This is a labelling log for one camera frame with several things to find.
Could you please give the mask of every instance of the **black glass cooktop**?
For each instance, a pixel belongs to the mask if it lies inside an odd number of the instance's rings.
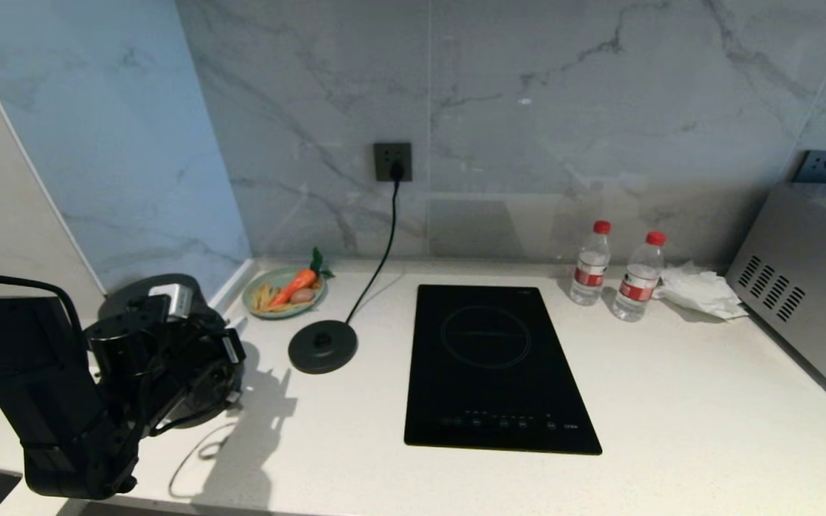
[[[537,288],[419,286],[404,441],[601,453]]]

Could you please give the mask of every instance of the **tissue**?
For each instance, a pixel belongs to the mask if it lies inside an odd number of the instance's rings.
[[[696,267],[694,262],[686,262],[681,267],[668,267],[662,271],[662,282],[662,287],[656,288],[652,294],[656,300],[668,300],[724,320],[748,315],[724,278]]]

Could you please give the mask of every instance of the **red bottle cap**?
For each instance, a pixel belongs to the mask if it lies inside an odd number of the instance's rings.
[[[599,235],[607,235],[610,233],[610,222],[607,222],[607,220],[596,220],[593,230]]]
[[[665,233],[661,231],[649,231],[649,234],[645,236],[646,244],[657,245],[658,247],[665,245],[666,239],[668,238],[665,237]]]

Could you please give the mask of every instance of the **wall outlet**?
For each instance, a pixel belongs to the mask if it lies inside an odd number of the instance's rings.
[[[793,183],[824,183],[826,185],[826,150],[809,150],[805,161],[792,179]]]
[[[404,177],[401,181],[413,181],[413,146],[409,143],[376,143],[374,144],[374,178],[377,181],[393,183],[391,167],[395,161],[400,161],[404,167]]]

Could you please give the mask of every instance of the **plate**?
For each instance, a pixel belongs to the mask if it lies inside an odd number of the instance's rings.
[[[295,275],[302,270],[302,267],[285,267],[282,269],[276,269],[275,271],[271,271],[261,277],[255,278],[255,280],[250,282],[250,285],[247,285],[244,292],[242,292],[242,303],[244,303],[244,307],[247,308],[251,315],[255,315],[260,319],[269,320],[288,319],[289,317],[294,317],[303,311],[311,310],[311,308],[317,307],[318,303],[323,300],[325,296],[327,296],[327,278],[323,275],[319,277],[319,279],[321,279],[321,288],[319,288],[317,293],[315,293],[314,300],[310,305],[292,308],[292,310],[286,310],[285,312],[266,313],[253,310],[253,291],[258,290],[258,288],[262,287],[264,283],[269,283],[270,288],[283,288],[288,285],[289,282],[292,281],[292,278],[294,278]]]

